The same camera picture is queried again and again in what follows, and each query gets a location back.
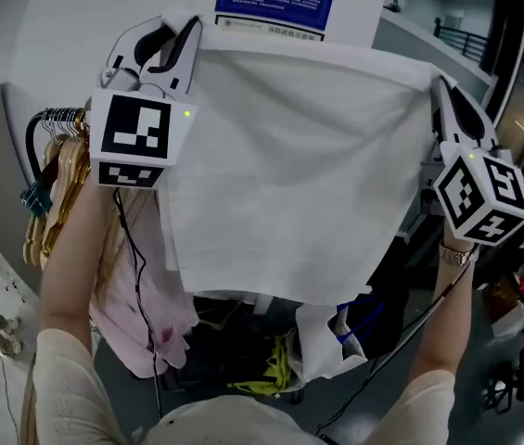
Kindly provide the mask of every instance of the black wire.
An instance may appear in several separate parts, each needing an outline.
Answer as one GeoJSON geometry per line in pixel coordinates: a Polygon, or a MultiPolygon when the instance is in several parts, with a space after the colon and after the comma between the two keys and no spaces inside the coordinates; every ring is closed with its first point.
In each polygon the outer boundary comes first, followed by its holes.
{"type": "Polygon", "coordinates": [[[8,408],[8,413],[10,414],[10,418],[12,419],[12,423],[14,424],[14,431],[17,434],[17,443],[19,443],[20,442],[19,426],[17,426],[17,421],[14,420],[14,414],[12,413],[12,409],[10,408],[10,396],[8,395],[8,381],[6,379],[6,368],[4,366],[4,358],[2,358],[1,354],[0,354],[0,362],[2,363],[2,375],[4,376],[4,391],[6,393],[6,407],[8,408]]]}
{"type": "Polygon", "coordinates": [[[134,240],[132,239],[132,235],[130,234],[130,228],[125,218],[125,211],[123,209],[123,203],[121,201],[120,188],[116,188],[115,191],[113,192],[113,202],[115,203],[115,206],[118,209],[118,212],[120,215],[120,225],[123,231],[125,232],[128,244],[130,246],[130,251],[132,252],[132,256],[134,259],[134,272],[136,274],[135,294],[136,294],[136,299],[138,303],[138,310],[140,311],[140,314],[142,315],[144,322],[147,324],[148,345],[152,347],[152,369],[154,371],[154,388],[157,394],[157,405],[159,407],[159,419],[162,419],[162,403],[160,401],[160,391],[159,391],[159,373],[157,371],[157,347],[154,341],[154,331],[152,330],[152,327],[150,326],[150,322],[148,321],[148,318],[146,314],[144,313],[144,308],[142,307],[142,294],[140,292],[140,279],[142,278],[142,272],[144,271],[144,268],[147,266],[147,260],[144,258],[144,256],[142,255],[142,253],[136,246],[134,240]],[[139,270],[138,270],[138,258],[136,257],[136,254],[137,254],[137,257],[139,257],[140,260],[142,261],[142,265],[140,266],[139,270]]]}
{"type": "MultiPolygon", "coordinates": [[[[472,251],[470,252],[470,256],[474,253],[475,249],[476,248],[472,249],[472,251]]],[[[443,290],[443,292],[432,303],[430,303],[430,305],[428,305],[426,310],[424,310],[422,313],[420,313],[410,324],[405,326],[404,329],[402,330],[403,332],[406,331],[409,327],[411,327],[411,326],[415,325],[416,323],[418,323],[420,320],[422,320],[432,309],[434,309],[437,306],[437,304],[439,303],[439,300],[441,298],[444,298],[444,297],[446,297],[449,294],[449,292],[459,283],[459,281],[462,279],[464,274],[467,272],[467,269],[468,269],[469,264],[471,262],[472,262],[472,260],[470,259],[470,261],[468,261],[468,263],[466,264],[466,267],[459,274],[459,276],[451,284],[449,284],[443,290]]],[[[315,431],[315,436],[316,437],[319,435],[319,432],[321,432],[324,428],[328,428],[329,426],[335,424],[340,419],[340,417],[342,415],[344,415],[344,413],[346,412],[348,407],[357,398],[357,396],[361,392],[363,392],[366,389],[366,387],[371,383],[373,378],[375,376],[377,376],[379,374],[379,372],[382,371],[385,368],[385,366],[387,366],[391,362],[391,360],[393,360],[393,358],[395,358],[400,353],[400,351],[403,350],[406,347],[406,345],[410,342],[410,339],[412,339],[416,335],[416,333],[418,333],[420,331],[420,329],[421,328],[416,329],[413,333],[410,334],[410,336],[404,338],[403,341],[405,341],[405,342],[402,344],[402,346],[397,351],[395,351],[395,353],[393,353],[390,356],[388,356],[386,358],[386,360],[382,364],[379,365],[379,367],[376,369],[375,372],[369,373],[370,376],[363,382],[361,387],[356,392],[354,392],[354,394],[352,394],[351,397],[348,400],[346,400],[346,402],[344,402],[344,404],[339,408],[339,410],[334,415],[332,415],[325,424],[317,426],[317,430],[315,431]]]]}
{"type": "Polygon", "coordinates": [[[32,119],[29,121],[29,125],[27,126],[27,131],[24,136],[24,144],[27,150],[29,164],[31,165],[32,176],[34,178],[33,181],[38,179],[39,175],[41,174],[41,166],[39,165],[39,160],[37,160],[37,155],[35,153],[34,135],[35,127],[37,126],[37,123],[39,123],[39,121],[41,121],[41,119],[43,118],[44,112],[45,110],[42,110],[38,114],[32,116],[32,119]]]}

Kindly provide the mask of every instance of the white towel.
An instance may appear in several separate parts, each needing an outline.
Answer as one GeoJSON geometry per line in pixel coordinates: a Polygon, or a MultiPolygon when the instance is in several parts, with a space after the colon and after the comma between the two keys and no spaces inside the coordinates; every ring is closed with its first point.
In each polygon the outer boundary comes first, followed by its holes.
{"type": "Polygon", "coordinates": [[[415,195],[440,74],[374,50],[207,28],[198,117],[167,180],[185,290],[354,299],[415,195]]]}
{"type": "Polygon", "coordinates": [[[331,379],[366,363],[363,347],[354,334],[350,335],[347,316],[348,309],[337,312],[336,307],[302,305],[297,309],[300,363],[296,357],[289,357],[288,362],[301,381],[307,383],[317,377],[331,379]],[[328,323],[335,316],[338,318],[332,329],[328,323]],[[346,346],[339,342],[337,335],[348,335],[346,346]]]}

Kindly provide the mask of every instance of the pink garment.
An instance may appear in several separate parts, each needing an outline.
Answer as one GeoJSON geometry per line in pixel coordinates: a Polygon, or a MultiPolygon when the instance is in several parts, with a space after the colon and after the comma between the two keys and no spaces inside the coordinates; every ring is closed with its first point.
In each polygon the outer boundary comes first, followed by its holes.
{"type": "MultiPolygon", "coordinates": [[[[154,332],[157,373],[185,365],[184,335],[198,324],[193,297],[187,295],[178,272],[165,269],[165,247],[154,195],[149,196],[131,229],[132,239],[147,261],[142,272],[142,307],[154,332]]],[[[138,257],[138,268],[141,265],[138,257]]],[[[111,349],[138,377],[152,377],[152,352],[147,349],[147,325],[135,293],[134,259],[124,243],[111,279],[105,307],[91,302],[90,314],[111,349]]]]}

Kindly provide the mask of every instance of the yellow garment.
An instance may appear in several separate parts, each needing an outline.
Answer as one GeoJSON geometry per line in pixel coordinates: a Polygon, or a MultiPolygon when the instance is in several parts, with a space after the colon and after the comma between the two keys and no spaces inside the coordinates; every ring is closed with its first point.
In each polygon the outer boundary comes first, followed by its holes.
{"type": "Polygon", "coordinates": [[[272,356],[266,361],[268,369],[263,373],[267,381],[245,381],[228,384],[230,388],[237,388],[252,394],[273,396],[282,392],[290,384],[290,366],[288,366],[287,342],[285,337],[275,337],[275,346],[272,356]]]}

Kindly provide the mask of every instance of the human forearm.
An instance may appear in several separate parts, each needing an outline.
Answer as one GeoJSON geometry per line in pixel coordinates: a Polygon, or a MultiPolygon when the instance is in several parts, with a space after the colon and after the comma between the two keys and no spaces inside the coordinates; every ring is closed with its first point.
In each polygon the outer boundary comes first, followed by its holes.
{"type": "MultiPolygon", "coordinates": [[[[447,225],[443,245],[460,252],[467,252],[473,248],[471,243],[454,239],[447,225]]],[[[462,270],[463,267],[455,267],[440,261],[433,301],[462,270]]],[[[436,369],[456,373],[469,340],[473,276],[474,264],[471,263],[459,282],[427,321],[418,355],[410,373],[410,381],[427,371],[436,369]]]]}
{"type": "Polygon", "coordinates": [[[106,232],[103,192],[87,182],[45,267],[41,328],[68,331],[90,350],[88,306],[106,232]]]}

